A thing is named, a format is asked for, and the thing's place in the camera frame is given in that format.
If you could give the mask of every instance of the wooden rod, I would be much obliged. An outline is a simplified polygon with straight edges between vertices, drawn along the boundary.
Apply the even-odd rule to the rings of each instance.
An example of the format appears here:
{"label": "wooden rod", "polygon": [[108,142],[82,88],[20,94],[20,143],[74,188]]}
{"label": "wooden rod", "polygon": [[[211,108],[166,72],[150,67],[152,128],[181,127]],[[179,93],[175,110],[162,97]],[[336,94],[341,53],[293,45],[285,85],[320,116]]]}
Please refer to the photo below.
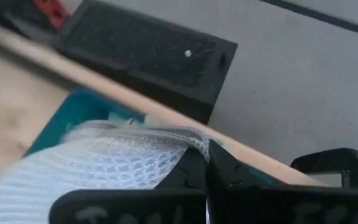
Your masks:
{"label": "wooden rod", "polygon": [[265,154],[227,137],[187,116],[184,116],[140,93],[108,79],[50,48],[27,40],[5,28],[0,27],[0,45],[43,66],[61,76],[86,86],[108,98],[120,102],[142,114],[149,114],[164,122],[190,126],[202,130],[213,138],[220,139],[228,151],[237,159],[265,172],[285,183],[298,185],[324,185],[311,177],[292,169]]}

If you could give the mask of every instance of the black block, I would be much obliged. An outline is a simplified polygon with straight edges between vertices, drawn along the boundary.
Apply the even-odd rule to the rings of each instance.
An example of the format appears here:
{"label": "black block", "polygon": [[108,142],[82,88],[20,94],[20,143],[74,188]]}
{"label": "black block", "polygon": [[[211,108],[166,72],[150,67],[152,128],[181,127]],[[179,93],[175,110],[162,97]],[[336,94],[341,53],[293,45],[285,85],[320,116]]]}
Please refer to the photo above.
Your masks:
{"label": "black block", "polygon": [[85,0],[56,48],[122,84],[207,123],[237,44]]}

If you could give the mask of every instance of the dark stripe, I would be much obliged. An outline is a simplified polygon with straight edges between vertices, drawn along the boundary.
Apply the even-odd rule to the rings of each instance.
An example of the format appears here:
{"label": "dark stripe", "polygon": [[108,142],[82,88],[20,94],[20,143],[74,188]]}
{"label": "dark stripe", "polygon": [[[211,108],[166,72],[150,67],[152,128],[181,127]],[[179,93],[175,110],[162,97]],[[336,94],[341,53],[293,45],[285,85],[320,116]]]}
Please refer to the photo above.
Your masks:
{"label": "dark stripe", "polygon": [[287,1],[282,1],[282,0],[260,0],[260,1],[272,4],[274,6],[277,6],[277,7],[283,8],[283,9],[287,9],[289,11],[292,11],[292,12],[295,12],[295,13],[298,13],[298,14],[301,14],[304,16],[308,16],[313,19],[317,19],[321,22],[326,22],[328,24],[358,33],[358,25],[357,24],[345,21],[345,20],[337,18],[337,17],[329,16],[322,12],[308,9],[307,7],[304,7],[304,6],[299,6],[297,4],[290,3]]}

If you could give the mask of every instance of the white mesh fabric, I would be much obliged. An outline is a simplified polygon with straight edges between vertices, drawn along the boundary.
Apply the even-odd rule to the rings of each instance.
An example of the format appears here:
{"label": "white mesh fabric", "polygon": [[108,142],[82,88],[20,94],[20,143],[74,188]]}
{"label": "white mesh fabric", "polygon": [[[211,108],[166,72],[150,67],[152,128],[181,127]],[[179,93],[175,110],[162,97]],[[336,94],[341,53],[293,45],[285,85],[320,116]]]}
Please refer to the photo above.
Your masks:
{"label": "white mesh fabric", "polygon": [[188,147],[208,159],[208,138],[197,129],[114,128],[90,121],[58,146],[35,153],[3,173],[0,223],[48,223],[57,198],[78,189],[152,189]]}

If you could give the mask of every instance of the blue tray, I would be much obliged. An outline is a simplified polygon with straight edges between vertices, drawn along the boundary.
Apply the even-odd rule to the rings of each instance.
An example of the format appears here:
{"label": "blue tray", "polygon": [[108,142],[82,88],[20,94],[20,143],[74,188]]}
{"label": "blue tray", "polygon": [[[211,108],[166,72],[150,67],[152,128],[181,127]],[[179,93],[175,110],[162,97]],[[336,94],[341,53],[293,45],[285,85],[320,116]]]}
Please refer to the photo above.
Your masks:
{"label": "blue tray", "polygon": [[56,146],[71,127],[93,119],[114,119],[115,122],[135,119],[143,123],[144,115],[92,91],[77,90],[66,97],[24,156]]}

